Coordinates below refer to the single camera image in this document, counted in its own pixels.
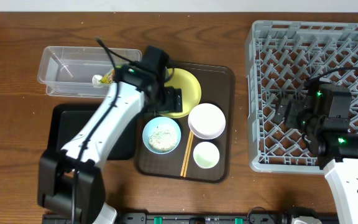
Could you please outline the white pink bowl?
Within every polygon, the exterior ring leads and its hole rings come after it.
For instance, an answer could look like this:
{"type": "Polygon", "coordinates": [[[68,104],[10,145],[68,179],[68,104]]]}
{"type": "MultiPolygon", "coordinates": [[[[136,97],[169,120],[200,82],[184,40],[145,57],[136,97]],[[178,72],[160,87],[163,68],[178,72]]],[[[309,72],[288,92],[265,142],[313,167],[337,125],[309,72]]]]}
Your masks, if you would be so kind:
{"type": "Polygon", "coordinates": [[[202,103],[195,106],[189,113],[188,125],[196,137],[215,139],[223,133],[226,127],[226,117],[216,105],[202,103]]]}

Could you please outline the white tissue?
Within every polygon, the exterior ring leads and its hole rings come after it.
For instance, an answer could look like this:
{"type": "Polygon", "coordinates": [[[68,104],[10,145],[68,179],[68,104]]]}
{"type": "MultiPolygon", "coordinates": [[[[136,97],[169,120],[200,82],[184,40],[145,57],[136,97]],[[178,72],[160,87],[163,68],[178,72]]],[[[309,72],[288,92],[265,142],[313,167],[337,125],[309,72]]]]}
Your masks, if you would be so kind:
{"type": "Polygon", "coordinates": [[[103,76],[102,75],[94,75],[92,77],[92,84],[94,88],[102,88],[103,84],[101,83],[103,76]]]}

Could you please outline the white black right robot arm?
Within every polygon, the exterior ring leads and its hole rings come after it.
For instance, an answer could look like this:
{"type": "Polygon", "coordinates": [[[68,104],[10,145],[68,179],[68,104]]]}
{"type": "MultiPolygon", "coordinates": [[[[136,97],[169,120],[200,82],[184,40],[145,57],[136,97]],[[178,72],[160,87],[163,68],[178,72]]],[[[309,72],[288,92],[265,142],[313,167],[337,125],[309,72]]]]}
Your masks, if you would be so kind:
{"type": "Polygon", "coordinates": [[[281,97],[273,120],[302,132],[328,181],[340,223],[358,223],[358,134],[348,132],[352,95],[348,88],[316,81],[307,96],[281,97]]]}

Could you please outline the light blue bowl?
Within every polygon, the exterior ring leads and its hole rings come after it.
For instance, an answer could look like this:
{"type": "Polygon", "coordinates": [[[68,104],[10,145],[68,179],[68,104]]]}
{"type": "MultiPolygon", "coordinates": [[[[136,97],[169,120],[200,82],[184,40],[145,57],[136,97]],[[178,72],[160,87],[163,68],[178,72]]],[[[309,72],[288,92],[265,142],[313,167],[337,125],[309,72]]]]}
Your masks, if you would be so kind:
{"type": "Polygon", "coordinates": [[[179,124],[171,118],[156,117],[147,122],[142,131],[144,146],[154,154],[174,151],[181,140],[179,124]]]}

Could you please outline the green orange snack wrapper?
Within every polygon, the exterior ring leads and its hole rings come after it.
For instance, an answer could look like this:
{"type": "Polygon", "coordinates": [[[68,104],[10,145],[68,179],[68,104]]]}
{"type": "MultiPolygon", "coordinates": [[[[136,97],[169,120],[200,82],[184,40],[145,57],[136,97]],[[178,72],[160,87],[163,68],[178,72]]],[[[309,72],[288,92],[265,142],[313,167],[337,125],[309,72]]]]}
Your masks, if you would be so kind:
{"type": "Polygon", "coordinates": [[[115,74],[115,69],[112,68],[105,75],[103,75],[101,83],[102,84],[111,84],[114,81],[114,74],[115,74]]]}

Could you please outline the rice grains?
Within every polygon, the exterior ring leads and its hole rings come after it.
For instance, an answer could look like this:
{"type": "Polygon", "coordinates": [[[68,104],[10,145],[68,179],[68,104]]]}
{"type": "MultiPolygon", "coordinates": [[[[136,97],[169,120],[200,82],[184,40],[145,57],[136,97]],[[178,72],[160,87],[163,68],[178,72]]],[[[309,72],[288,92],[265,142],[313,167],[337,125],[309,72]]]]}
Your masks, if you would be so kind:
{"type": "Polygon", "coordinates": [[[172,126],[161,124],[152,129],[149,145],[158,153],[165,153],[175,148],[178,142],[177,132],[172,126]]]}

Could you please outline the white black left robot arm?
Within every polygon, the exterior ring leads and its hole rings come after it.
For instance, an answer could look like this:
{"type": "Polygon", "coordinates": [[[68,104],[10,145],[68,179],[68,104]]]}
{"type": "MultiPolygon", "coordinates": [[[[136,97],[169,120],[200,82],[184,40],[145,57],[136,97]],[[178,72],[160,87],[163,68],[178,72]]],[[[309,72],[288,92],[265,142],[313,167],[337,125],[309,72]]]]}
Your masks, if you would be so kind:
{"type": "Polygon", "coordinates": [[[85,126],[59,150],[47,148],[39,161],[37,203],[71,223],[114,223],[106,202],[102,169],[129,123],[148,107],[170,98],[166,82],[174,69],[125,64],[115,69],[108,93],[85,126]]]}

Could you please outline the small light green bowl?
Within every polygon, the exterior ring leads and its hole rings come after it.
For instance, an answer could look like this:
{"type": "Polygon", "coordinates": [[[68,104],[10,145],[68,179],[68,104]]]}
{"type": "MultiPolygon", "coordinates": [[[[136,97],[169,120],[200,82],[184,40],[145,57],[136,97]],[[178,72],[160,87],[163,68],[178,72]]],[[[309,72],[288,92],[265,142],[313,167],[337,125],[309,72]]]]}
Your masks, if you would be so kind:
{"type": "Polygon", "coordinates": [[[210,169],[219,162],[219,149],[211,142],[201,142],[193,150],[193,159],[202,169],[210,169]]]}

